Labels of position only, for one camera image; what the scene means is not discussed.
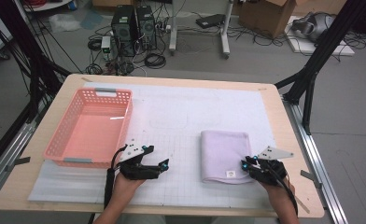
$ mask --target basket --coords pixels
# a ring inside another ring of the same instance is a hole
[[[109,168],[125,145],[133,111],[129,90],[78,89],[44,151],[61,166]]]

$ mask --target human hand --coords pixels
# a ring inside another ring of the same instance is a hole
[[[111,224],[116,223],[122,210],[133,198],[137,188],[142,185],[145,180],[130,180],[125,178],[122,173],[118,173],[114,181],[113,194],[105,211],[93,223],[94,224]]]
[[[130,180],[125,178],[122,173],[118,173],[114,181],[113,194],[111,203],[122,203],[125,205],[133,198],[137,188],[142,185],[145,180]]]
[[[284,182],[294,195],[296,191],[294,186],[286,178],[284,178]],[[267,190],[270,204],[278,214],[280,222],[282,224],[299,223],[293,202],[291,201],[286,190],[281,186],[272,186],[261,182],[259,183]]]

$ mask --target white towel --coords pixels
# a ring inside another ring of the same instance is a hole
[[[241,168],[241,160],[251,155],[247,133],[202,131],[201,151],[205,183],[243,184],[253,181]]]

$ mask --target computer tower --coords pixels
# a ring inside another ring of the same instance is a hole
[[[142,43],[142,49],[156,49],[156,29],[153,12],[150,6],[141,6],[136,8],[137,23],[139,26],[139,38]]]
[[[119,56],[133,57],[138,38],[136,16],[132,5],[118,5],[111,22]]]

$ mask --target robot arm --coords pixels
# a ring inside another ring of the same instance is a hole
[[[261,183],[281,186],[286,190],[291,202],[293,203],[296,215],[298,207],[296,199],[290,188],[285,184],[283,179],[288,175],[282,161],[278,159],[293,157],[293,153],[277,149],[274,147],[265,148],[262,153],[257,156],[246,156],[242,163],[242,170],[249,172],[250,177],[260,181]]]
[[[157,166],[147,166],[141,163],[143,157],[154,151],[154,146],[136,147],[134,144],[125,145],[120,148],[114,155],[111,167],[107,169],[104,208],[110,202],[113,193],[115,173],[118,169],[127,179],[157,179],[158,176],[169,169],[169,159],[160,162]],[[121,153],[120,161],[115,165],[115,160]]]

